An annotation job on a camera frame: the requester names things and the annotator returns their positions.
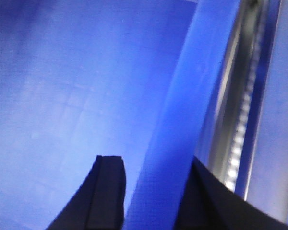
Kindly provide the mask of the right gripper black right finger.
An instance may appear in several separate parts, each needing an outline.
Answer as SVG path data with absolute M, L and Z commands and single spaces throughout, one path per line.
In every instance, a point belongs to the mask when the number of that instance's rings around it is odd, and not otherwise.
M 194 158 L 176 218 L 178 230 L 288 230 L 228 190 Z

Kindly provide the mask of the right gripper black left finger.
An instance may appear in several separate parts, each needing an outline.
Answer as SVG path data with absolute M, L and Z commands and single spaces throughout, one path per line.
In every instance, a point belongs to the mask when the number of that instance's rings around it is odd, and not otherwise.
M 124 222 L 125 166 L 121 156 L 100 156 L 49 230 L 120 230 Z

